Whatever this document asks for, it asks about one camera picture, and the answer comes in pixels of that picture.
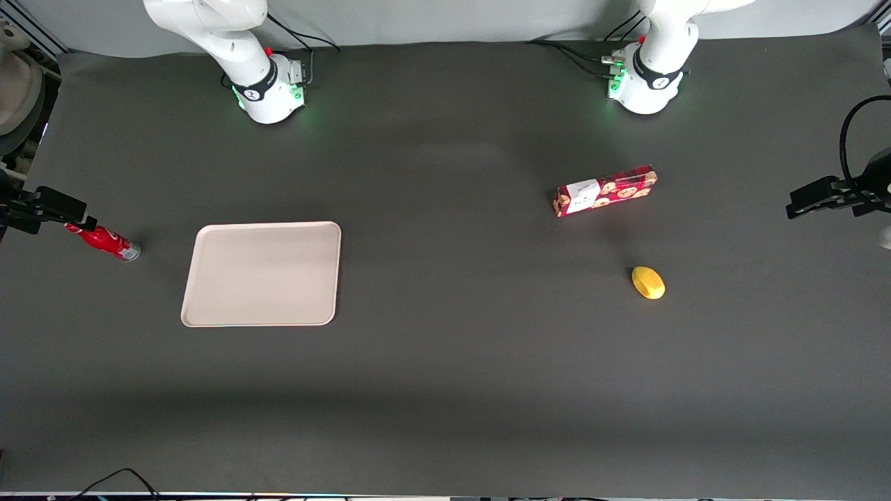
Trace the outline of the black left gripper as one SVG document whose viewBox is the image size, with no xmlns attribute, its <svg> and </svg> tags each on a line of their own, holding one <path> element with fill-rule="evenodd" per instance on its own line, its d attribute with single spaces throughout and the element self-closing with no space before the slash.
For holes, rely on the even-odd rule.
<svg viewBox="0 0 891 501">
<path fill-rule="evenodd" d="M 890 148 L 876 153 L 869 159 L 862 172 L 862 192 L 884 212 L 890 209 Z M 840 210 L 850 208 L 854 214 L 868 213 L 859 197 L 847 187 L 841 184 L 841 180 L 834 175 L 815 180 L 789 194 L 789 204 L 786 206 L 786 214 L 789 220 L 800 218 L 812 212 L 820 212 L 825 209 Z"/>
</svg>

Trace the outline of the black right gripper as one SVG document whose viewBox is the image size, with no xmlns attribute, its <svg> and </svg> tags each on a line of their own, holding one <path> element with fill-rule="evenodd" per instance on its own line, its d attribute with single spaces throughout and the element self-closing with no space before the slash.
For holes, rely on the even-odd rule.
<svg viewBox="0 0 891 501">
<path fill-rule="evenodd" d="M 93 232 L 97 219 L 87 214 L 87 205 L 48 186 L 36 187 L 36 195 L 1 171 L 1 240 L 10 229 L 37 235 L 42 224 L 54 222 Z"/>
</svg>

